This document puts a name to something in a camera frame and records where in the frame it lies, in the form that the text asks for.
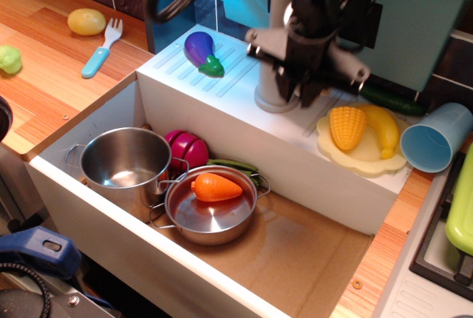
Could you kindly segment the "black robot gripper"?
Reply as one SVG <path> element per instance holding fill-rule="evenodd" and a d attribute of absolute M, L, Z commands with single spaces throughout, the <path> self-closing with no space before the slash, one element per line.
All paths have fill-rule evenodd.
<path fill-rule="evenodd" d="M 375 0 L 290 0 L 282 27 L 251 29 L 248 54 L 275 71 L 276 88 L 289 102 L 296 89 L 308 108 L 325 87 L 359 94 L 370 76 L 359 63 L 343 71 L 341 57 L 354 60 L 367 42 L 364 26 Z"/>

